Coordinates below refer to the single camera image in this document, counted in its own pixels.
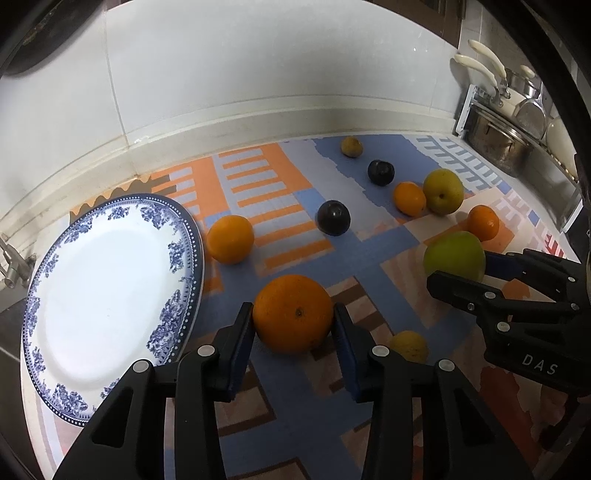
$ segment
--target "stainless steel pot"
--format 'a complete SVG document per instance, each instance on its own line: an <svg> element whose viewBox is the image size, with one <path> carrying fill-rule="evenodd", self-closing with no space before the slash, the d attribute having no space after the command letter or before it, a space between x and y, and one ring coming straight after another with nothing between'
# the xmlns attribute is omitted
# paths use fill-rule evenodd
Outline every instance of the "stainless steel pot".
<svg viewBox="0 0 591 480"><path fill-rule="evenodd" d="M540 89L531 83L526 77L513 70L505 68L507 72L507 85L522 94L526 98L536 99L540 96Z"/></svg>
<svg viewBox="0 0 591 480"><path fill-rule="evenodd" d="M474 150L506 174L519 175L532 145L509 122L473 104L466 129Z"/></svg>

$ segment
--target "faucet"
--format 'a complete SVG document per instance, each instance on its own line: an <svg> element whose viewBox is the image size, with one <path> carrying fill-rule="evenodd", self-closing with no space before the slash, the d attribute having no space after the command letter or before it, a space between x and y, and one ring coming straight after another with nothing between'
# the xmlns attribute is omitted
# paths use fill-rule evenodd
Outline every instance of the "faucet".
<svg viewBox="0 0 591 480"><path fill-rule="evenodd" d="M4 275L4 283L8 288L14 288L16 281L20 278L24 287L29 285L33 265L37 257L31 255L25 260L17 252L17 249L6 243L0 236L0 248L4 251L4 258L8 263L8 269L4 270L0 265L0 272Z"/></svg>

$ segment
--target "colorful mat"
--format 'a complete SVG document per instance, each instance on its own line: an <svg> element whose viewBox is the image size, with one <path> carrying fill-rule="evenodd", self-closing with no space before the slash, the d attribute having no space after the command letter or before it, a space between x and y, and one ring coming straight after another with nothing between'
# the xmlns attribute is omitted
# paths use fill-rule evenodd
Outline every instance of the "colorful mat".
<svg viewBox="0 0 591 480"><path fill-rule="evenodd" d="M253 301L269 280L286 273L307 275L334 301L347 305L353 320L377 342L414 330L428 341L429 362L452 359L535 467L542 453L536 441L540 386L484 361L474 317L428 295L421 262L429 242L461 229L478 204L489 205L501 219L499 235L485 242L485 249L533 248L560 257L564 251L511 186L458 140L363 135L365 152L352 160L340 153L341 139L289 140L190 160L89 199L70 213L70 220L107 199L136 192L180 202L204 236L223 215L249 218L256 240L245 262L227 267L207 258L204 299L188 349L209 342L220 327L232 323L242 302ZM367 165L376 158L395 166L392 185L380 188L369 182ZM396 183L421 184L439 167L462 179L466 199L458 212L410 219L394 208ZM350 210L351 227L341 237L323 235L314 223L316 210L328 199ZM488 281L509 298L542 299L517 281ZM79 429L45 412L40 399L37 406L46 455L57 468ZM415 477L421 478L420 405L414 411ZM355 404L344 390L330 338L298 358L274 355L255 340L236 400L217 404L216 412L228 478L356 480L361 475L371 405ZM169 480L174 479L173 415L170 402L165 441Z"/></svg>

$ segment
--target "blue and white plate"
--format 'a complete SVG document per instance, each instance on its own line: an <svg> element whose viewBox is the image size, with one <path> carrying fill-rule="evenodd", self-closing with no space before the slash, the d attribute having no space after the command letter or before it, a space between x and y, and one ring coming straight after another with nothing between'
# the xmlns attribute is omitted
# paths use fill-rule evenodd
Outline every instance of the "blue and white plate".
<svg viewBox="0 0 591 480"><path fill-rule="evenodd" d="M80 217L31 282L22 339L47 406L84 426L129 366L178 358L203 288L192 217L165 197L120 197Z"/></svg>

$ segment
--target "cream handle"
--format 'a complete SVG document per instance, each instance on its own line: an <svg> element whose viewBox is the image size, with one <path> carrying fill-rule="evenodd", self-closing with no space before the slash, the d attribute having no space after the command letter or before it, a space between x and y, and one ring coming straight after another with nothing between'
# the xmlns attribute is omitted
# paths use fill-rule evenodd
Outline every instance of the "cream handle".
<svg viewBox="0 0 591 480"><path fill-rule="evenodd" d="M478 52L481 55L484 55L492 62L496 72L499 74L499 77L501 77L504 80L507 79L507 72L505 71L505 66L501 63L499 57L496 56L495 52L493 52L486 45L476 40L468 40L468 45L472 47L472 50Z"/></svg>
<svg viewBox="0 0 591 480"><path fill-rule="evenodd" d="M525 75L529 80L535 77L535 72L527 65L520 65L519 68L523 72L523 75Z"/></svg>
<svg viewBox="0 0 591 480"><path fill-rule="evenodd" d="M465 55L460 55L459 53L456 53L453 56L453 59L456 62L458 62L460 65L464 65L465 67L468 67L469 69L474 69L474 70L477 70L478 72L482 73L489 80L489 82L492 83L492 86L494 88L498 88L499 87L499 85L496 82L496 78L493 75L493 73L489 69L487 69L479 61L474 60L471 57L466 57Z"/></svg>

